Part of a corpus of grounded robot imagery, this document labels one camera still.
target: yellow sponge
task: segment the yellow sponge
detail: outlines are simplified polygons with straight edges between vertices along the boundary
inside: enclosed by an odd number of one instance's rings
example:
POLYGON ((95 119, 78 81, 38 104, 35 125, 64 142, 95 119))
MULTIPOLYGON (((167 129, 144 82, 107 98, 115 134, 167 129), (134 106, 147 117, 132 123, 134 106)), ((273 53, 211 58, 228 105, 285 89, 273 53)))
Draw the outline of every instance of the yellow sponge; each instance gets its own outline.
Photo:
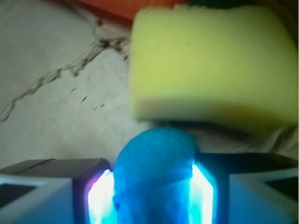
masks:
POLYGON ((141 11, 133 25, 136 119, 207 121, 251 133, 298 123, 298 50, 268 8, 141 11))

